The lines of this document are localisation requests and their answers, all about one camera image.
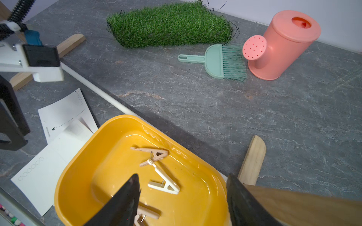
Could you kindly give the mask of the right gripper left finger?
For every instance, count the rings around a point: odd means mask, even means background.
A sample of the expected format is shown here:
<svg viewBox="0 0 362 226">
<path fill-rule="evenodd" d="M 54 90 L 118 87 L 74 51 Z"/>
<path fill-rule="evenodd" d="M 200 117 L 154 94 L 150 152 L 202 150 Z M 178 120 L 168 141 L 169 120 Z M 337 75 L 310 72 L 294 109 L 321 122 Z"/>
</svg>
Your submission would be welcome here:
<svg viewBox="0 0 362 226">
<path fill-rule="evenodd" d="M 86 226 L 132 226 L 140 198 L 138 174 L 133 174 Z"/>
</svg>

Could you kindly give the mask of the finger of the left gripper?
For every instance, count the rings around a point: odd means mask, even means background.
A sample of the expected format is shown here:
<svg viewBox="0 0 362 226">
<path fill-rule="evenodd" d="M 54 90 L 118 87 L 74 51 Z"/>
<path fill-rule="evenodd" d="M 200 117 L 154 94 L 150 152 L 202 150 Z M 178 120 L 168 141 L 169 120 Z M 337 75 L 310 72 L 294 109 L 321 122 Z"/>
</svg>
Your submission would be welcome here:
<svg viewBox="0 0 362 226">
<path fill-rule="evenodd" d="M 21 110 L 14 89 L 9 81 L 1 77 L 1 149 L 17 151 L 27 144 L 25 136 L 30 128 Z"/>
</svg>

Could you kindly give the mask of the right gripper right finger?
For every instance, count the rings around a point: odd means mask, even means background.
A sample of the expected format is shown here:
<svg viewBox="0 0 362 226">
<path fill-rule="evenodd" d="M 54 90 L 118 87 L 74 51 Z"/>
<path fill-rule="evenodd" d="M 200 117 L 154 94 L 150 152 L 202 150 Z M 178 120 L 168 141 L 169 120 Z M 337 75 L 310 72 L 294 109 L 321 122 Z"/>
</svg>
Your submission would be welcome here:
<svg viewBox="0 0 362 226">
<path fill-rule="evenodd" d="M 230 174 L 226 182 L 227 203 L 233 226 L 280 226 L 277 221 L 246 189 L 238 178 Z"/>
</svg>

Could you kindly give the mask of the beige clothespin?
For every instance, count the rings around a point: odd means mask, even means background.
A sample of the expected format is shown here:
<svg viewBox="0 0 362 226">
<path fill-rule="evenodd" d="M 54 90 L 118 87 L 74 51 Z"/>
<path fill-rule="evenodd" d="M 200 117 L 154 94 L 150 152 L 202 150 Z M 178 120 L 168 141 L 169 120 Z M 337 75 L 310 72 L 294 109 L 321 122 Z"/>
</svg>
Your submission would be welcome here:
<svg viewBox="0 0 362 226">
<path fill-rule="evenodd" d="M 155 148 L 135 148 L 131 147 L 131 150 L 139 151 L 139 152 L 146 152 L 150 154 L 150 159 L 154 162 L 163 160 L 169 155 L 169 152 L 164 149 L 155 149 Z"/>
<path fill-rule="evenodd" d="M 134 225 L 135 226 L 145 226 L 146 221 L 145 218 L 150 217 L 153 219 L 159 219 L 160 215 L 146 207 L 138 206 L 136 216 L 134 218 Z"/>
</svg>

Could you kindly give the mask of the white postcard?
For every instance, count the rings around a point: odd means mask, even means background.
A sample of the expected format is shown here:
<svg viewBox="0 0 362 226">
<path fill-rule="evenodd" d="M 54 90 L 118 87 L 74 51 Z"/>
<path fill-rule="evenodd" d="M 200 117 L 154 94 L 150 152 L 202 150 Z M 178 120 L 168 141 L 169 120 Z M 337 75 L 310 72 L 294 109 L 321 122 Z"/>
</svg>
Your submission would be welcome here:
<svg viewBox="0 0 362 226">
<path fill-rule="evenodd" d="M 72 122 L 11 179 L 41 216 L 54 205 L 63 170 L 92 135 L 80 121 Z"/>
<path fill-rule="evenodd" d="M 38 110 L 47 143 L 50 143 L 74 120 L 79 120 L 91 132 L 98 126 L 80 89 L 65 98 Z"/>
</svg>

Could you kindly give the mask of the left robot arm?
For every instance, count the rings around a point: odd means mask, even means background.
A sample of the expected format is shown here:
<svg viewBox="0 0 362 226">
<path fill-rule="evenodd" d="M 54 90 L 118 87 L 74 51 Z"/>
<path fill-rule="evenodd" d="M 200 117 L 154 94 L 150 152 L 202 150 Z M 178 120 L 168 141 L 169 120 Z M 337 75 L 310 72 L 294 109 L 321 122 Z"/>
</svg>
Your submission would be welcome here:
<svg viewBox="0 0 362 226">
<path fill-rule="evenodd" d="M 8 21 L 15 22 L 20 26 L 20 31 L 25 31 L 22 24 L 34 1 L 18 1 L 8 16 Z M 8 137 L 8 140 L 1 139 L 1 149 L 17 151 L 27 144 L 24 136 L 30 132 L 24 114 L 9 81 L 1 77 L 1 134 Z"/>
</svg>

